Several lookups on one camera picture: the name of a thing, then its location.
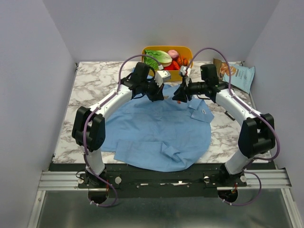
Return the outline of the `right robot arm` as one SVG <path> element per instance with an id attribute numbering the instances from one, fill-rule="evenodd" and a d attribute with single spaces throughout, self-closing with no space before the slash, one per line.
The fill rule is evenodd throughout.
<path id="1" fill-rule="evenodd" d="M 220 83 L 214 64 L 200 67 L 202 82 L 192 82 L 190 70 L 181 66 L 179 74 L 182 83 L 174 92 L 173 100 L 186 102 L 193 95 L 205 95 L 212 102 L 223 107 L 241 126 L 238 138 L 238 151 L 221 165 L 218 181 L 224 186 L 235 182 L 243 169 L 253 160 L 274 147 L 280 149 L 280 142 L 274 130 L 274 118 L 262 114 L 243 102 L 228 83 Z"/>

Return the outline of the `blue shirt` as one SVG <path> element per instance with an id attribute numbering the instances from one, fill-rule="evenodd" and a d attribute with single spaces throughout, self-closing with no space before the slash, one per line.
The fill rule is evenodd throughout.
<path id="1" fill-rule="evenodd" d="M 214 115 L 204 100 L 174 101 L 177 88 L 166 84 L 163 101 L 145 96 L 122 105 L 106 121 L 101 150 L 153 171 L 182 171 L 198 161 L 210 146 Z"/>

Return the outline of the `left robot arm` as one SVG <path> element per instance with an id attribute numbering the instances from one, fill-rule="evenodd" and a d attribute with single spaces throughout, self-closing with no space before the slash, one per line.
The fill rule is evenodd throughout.
<path id="1" fill-rule="evenodd" d="M 170 73 L 161 65 L 153 69 L 148 64 L 138 62 L 128 76 L 119 77 L 117 87 L 101 101 L 89 108 L 81 106 L 77 109 L 72 138 L 83 148 L 85 176 L 94 187 L 109 185 L 101 155 L 101 146 L 106 138 L 105 122 L 137 95 L 147 96 L 150 101 L 163 100 L 164 81 L 170 77 Z"/>

